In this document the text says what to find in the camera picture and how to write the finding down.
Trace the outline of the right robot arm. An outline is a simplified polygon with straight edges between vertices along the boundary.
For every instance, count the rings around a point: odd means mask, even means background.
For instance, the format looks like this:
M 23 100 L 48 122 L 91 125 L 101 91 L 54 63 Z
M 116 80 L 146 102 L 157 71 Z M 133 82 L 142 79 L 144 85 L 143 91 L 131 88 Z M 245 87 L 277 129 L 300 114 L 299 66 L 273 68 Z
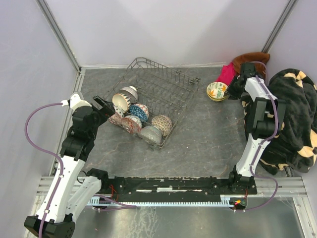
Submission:
M 243 93 L 251 97 L 251 107 L 245 120 L 248 140 L 239 162 L 230 172 L 227 188 L 242 194 L 256 188 L 255 171 L 265 148 L 282 127 L 286 103 L 274 96 L 256 71 L 256 62 L 241 64 L 240 75 L 235 76 L 224 92 L 228 99 L 240 99 Z

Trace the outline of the orange flower leaf bowl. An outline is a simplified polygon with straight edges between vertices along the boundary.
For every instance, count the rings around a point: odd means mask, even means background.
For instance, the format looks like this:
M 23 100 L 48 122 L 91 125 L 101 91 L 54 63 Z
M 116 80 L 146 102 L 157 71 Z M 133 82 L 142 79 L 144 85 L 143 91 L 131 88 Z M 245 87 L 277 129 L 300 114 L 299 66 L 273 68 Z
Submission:
M 224 92 L 227 89 L 227 85 L 222 82 L 213 82 L 208 85 L 206 92 L 208 96 L 214 98 L 222 98 L 224 97 Z

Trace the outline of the purple striped bowl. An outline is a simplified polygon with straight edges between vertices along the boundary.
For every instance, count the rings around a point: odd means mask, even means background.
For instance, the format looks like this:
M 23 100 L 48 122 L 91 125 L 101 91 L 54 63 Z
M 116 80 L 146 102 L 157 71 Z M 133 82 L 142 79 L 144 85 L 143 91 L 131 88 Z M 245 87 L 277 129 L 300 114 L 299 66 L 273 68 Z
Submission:
M 138 102 L 137 89 L 133 86 L 123 87 L 119 90 L 119 93 L 127 95 L 133 104 Z

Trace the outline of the grey wire dish rack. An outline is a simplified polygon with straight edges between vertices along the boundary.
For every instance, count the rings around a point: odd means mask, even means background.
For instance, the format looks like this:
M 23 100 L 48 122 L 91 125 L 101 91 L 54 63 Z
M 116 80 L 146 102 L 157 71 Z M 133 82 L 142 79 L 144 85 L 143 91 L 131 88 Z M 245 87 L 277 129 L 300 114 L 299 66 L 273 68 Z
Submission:
M 137 89 L 138 103 L 144 104 L 149 109 L 149 119 L 143 122 L 143 126 L 151 125 L 155 116 L 165 115 L 171 119 L 172 128 L 167 135 L 162 136 L 160 143 L 145 140 L 160 149 L 183 118 L 200 81 L 199 77 L 188 76 L 181 70 L 151 59 L 137 57 L 128 65 L 123 76 L 106 90 L 102 99 L 110 101 L 124 86 L 134 86 Z

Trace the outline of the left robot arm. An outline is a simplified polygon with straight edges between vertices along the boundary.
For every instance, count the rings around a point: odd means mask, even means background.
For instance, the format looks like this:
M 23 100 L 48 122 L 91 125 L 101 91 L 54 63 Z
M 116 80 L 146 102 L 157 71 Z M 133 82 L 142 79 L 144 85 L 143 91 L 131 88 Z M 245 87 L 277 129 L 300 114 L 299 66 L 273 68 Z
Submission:
M 62 142 L 60 153 L 37 146 L 28 135 L 28 122 L 24 133 L 28 142 L 36 149 L 54 156 L 58 167 L 49 191 L 37 213 L 28 216 L 25 228 L 39 238 L 70 238 L 75 231 L 76 220 L 95 194 L 109 189 L 108 173 L 91 169 L 80 188 L 72 193 L 77 177 L 94 147 L 99 127 L 115 113 L 114 105 L 95 96 L 98 109 L 74 93 L 68 100 L 59 103 L 72 111 L 72 126 Z

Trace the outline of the yellow rim blue pattern bowl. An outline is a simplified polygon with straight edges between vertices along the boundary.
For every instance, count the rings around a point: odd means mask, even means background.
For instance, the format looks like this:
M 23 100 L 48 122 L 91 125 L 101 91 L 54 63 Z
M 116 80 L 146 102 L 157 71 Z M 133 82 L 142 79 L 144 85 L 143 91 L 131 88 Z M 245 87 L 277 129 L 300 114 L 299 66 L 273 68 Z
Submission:
M 221 102 L 227 99 L 227 97 L 222 97 L 222 98 L 214 98 L 214 97 L 210 97 L 209 98 L 214 101 L 214 102 Z

